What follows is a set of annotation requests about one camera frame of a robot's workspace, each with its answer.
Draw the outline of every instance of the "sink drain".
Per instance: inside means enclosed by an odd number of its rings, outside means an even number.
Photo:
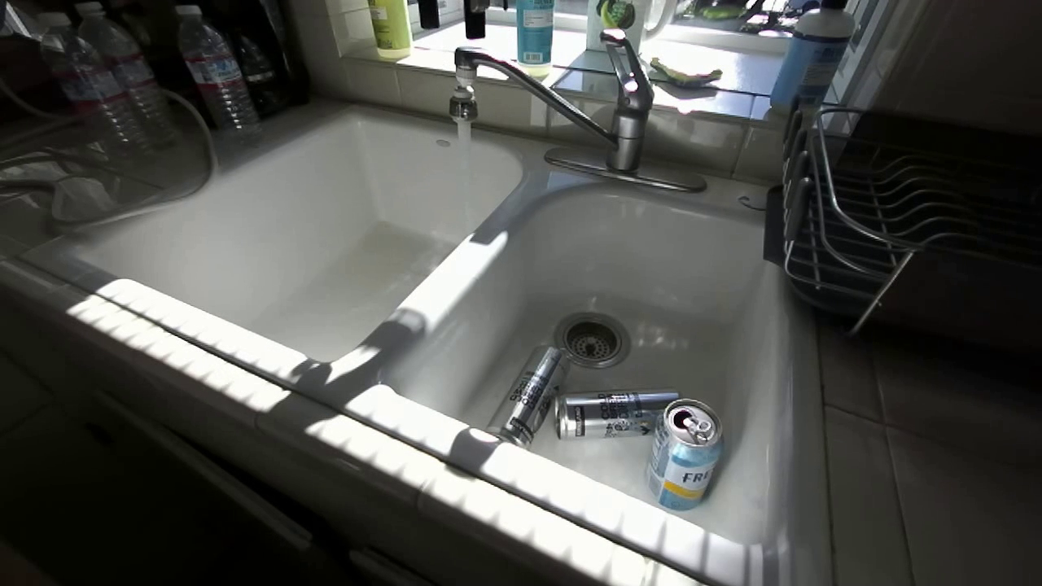
[[[602,314],[576,314],[557,326],[557,347],[587,368],[620,364],[628,351],[627,329]]]

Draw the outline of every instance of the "tile countertop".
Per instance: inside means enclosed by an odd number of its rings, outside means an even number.
[[[1042,584],[1042,370],[818,319],[842,586]]]

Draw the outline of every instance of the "dish rack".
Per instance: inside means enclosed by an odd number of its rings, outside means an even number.
[[[829,314],[1042,355],[1042,141],[798,110],[783,268]]]

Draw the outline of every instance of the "beer can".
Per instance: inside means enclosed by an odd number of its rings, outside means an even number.
[[[721,461],[721,420],[692,397],[678,397],[663,411],[651,437],[650,478],[663,509],[694,509],[708,497]]]
[[[650,437],[676,391],[569,393],[557,404],[557,437]]]

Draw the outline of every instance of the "white sink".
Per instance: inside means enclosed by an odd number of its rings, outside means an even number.
[[[203,195],[56,239],[34,257],[74,257],[310,357],[338,357],[539,156],[535,142],[510,138],[462,149],[449,121],[368,108],[314,108],[244,141],[260,156],[224,169]]]
[[[403,357],[388,383],[462,422],[490,427],[539,346],[561,341],[569,315],[606,315],[628,351],[606,368],[569,364],[564,393],[678,391],[724,422],[724,461],[709,497],[683,512],[709,534],[779,547],[802,468],[798,322],[777,263],[761,261],[761,216],[735,181],[709,195],[650,198],[637,189],[555,193],[511,226],[500,261],[456,314]],[[530,452],[606,481],[639,503],[650,487],[650,437],[557,441],[540,427]]]

